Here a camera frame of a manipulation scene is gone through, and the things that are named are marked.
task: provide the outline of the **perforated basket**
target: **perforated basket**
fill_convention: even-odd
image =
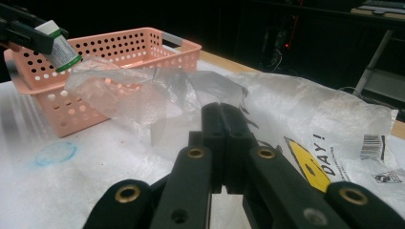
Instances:
[[[153,28],[116,31],[68,41],[82,56],[100,56],[122,68],[167,67],[194,72],[201,50],[196,43]],[[25,48],[20,52],[6,50],[4,55],[17,91],[35,98],[59,137],[108,119],[80,97],[64,91],[71,69],[56,73],[44,55]]]

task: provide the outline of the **barcode label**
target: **barcode label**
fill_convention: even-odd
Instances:
[[[384,160],[385,136],[364,135],[360,158],[362,160]]]

